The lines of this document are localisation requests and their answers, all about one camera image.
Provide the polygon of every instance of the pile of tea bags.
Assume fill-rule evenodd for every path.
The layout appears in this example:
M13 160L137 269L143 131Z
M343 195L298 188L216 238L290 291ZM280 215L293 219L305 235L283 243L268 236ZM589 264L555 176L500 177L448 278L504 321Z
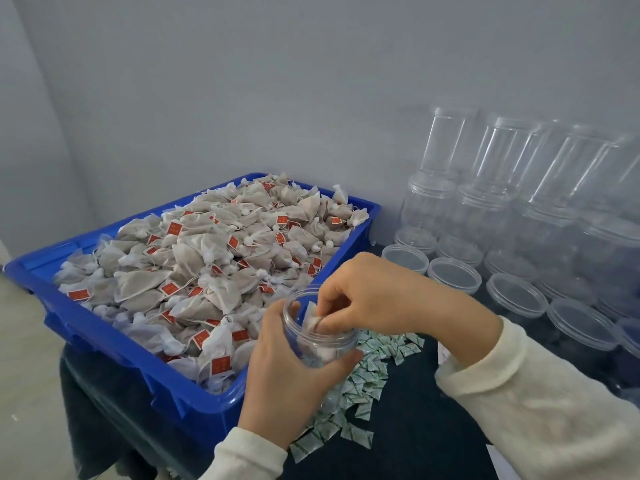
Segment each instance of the pile of tea bags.
M345 413L357 405L354 418L368 421L373 401L380 400L387 383L387 362L382 361L393 358L396 365L400 365L405 357L420 352L423 345L424 339L414 333L388 337L373 331L361 331L358 348L364 352L364 357L342 387L339 410L331 415L316 413L301 437L291 444L294 461L297 463L306 458L338 431L341 437L371 449L373 432L350 423Z
M78 251L60 291L212 394L251 357L272 302L305 288L369 215L285 174L245 179L133 219Z

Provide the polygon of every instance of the hand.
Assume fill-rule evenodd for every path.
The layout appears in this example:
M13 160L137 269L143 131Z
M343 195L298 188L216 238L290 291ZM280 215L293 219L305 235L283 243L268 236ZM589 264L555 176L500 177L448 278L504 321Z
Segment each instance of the hand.
M286 450L329 389L347 379L362 352L352 350L320 369L302 364L284 335L281 299L265 312L249 362L238 427Z
M502 333L500 318L462 291L370 253L343 263L322 284L317 314L324 316L318 333L427 333L465 366L491 352Z

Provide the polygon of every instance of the person's right hand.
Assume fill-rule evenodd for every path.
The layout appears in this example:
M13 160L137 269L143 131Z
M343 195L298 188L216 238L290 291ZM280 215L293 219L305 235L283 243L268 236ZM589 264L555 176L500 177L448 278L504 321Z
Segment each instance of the person's right hand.
M502 321L476 300L370 253L343 263L320 286L316 326L323 334L365 328L397 335L427 333L464 365L497 343Z

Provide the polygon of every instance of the person's left hand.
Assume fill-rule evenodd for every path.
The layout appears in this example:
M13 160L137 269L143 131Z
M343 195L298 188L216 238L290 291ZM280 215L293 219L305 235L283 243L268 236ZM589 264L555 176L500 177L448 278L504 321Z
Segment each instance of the person's left hand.
M354 349L320 369L302 364L284 335L281 299L265 312L249 362L238 427L286 450L329 389L347 379L362 352Z

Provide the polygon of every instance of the cream sweater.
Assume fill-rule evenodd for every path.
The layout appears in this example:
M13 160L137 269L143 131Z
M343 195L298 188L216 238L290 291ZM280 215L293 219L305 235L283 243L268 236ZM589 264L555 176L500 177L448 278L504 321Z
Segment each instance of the cream sweater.
M504 320L495 348L438 386L466 409L523 480L640 479L640 411ZM216 447L201 480L272 480L287 452L240 428Z

